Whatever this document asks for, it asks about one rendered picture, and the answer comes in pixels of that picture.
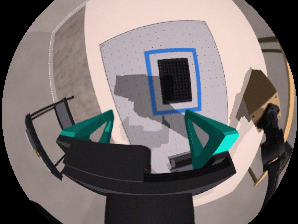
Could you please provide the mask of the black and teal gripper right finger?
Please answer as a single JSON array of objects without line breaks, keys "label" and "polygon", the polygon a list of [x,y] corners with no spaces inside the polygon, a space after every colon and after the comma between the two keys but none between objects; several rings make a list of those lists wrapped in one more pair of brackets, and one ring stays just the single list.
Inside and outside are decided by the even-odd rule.
[{"label": "black and teal gripper right finger", "polygon": [[[238,131],[226,124],[186,109],[184,115],[193,169],[202,168],[215,154],[228,151],[239,137]],[[193,123],[209,135],[203,148]]]}]

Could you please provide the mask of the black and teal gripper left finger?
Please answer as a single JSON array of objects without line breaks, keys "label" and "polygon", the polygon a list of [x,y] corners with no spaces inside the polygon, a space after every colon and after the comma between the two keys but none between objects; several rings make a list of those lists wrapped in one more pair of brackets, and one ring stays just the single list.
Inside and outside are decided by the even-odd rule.
[{"label": "black and teal gripper left finger", "polygon": [[114,124],[113,109],[103,112],[97,116],[69,126],[62,130],[60,135],[73,137],[74,139],[81,139],[90,141],[90,135],[106,123],[103,134],[99,140],[102,143],[110,143],[111,134]]}]

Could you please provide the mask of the blue tape outline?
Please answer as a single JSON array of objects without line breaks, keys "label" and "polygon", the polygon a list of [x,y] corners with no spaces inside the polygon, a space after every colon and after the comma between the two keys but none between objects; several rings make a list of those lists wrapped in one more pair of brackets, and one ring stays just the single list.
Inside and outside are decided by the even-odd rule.
[{"label": "blue tape outline", "polygon": [[[167,52],[192,52],[193,53],[195,72],[196,72],[196,81],[197,81],[198,107],[157,111],[149,54],[167,53]],[[168,48],[168,49],[149,50],[149,51],[144,51],[144,55],[145,55],[146,69],[147,69],[147,75],[148,75],[153,116],[164,115],[164,114],[185,113],[186,109],[189,109],[191,111],[201,111],[201,83],[200,83],[198,59],[197,59],[195,48]]]}]

